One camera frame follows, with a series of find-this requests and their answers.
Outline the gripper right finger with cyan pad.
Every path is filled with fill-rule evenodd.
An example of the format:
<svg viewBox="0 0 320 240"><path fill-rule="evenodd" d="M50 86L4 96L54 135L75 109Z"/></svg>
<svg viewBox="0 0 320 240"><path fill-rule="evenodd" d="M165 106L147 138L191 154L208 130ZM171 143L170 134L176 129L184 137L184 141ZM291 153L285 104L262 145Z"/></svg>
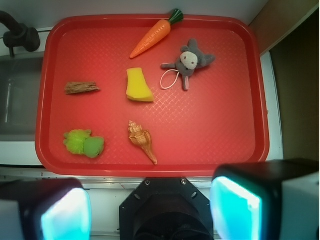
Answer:
<svg viewBox="0 0 320 240"><path fill-rule="evenodd" d="M223 240L317 240L320 166L308 159L219 166L210 210Z"/></svg>

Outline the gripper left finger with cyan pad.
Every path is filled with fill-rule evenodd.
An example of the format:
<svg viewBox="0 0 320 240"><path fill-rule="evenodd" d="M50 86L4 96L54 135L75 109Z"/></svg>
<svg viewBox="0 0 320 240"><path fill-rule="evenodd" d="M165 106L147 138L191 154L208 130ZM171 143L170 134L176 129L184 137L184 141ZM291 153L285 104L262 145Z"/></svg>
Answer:
<svg viewBox="0 0 320 240"><path fill-rule="evenodd" d="M0 184L2 240L88 240L89 194L75 178Z"/></svg>

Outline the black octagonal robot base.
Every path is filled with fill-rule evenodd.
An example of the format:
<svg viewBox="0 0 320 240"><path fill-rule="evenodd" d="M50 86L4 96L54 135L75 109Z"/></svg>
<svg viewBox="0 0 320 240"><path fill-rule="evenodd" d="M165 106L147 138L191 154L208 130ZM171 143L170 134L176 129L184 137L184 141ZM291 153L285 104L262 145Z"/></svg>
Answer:
<svg viewBox="0 0 320 240"><path fill-rule="evenodd" d="M210 200L186 178L146 178L119 206L122 240L213 240Z"/></svg>

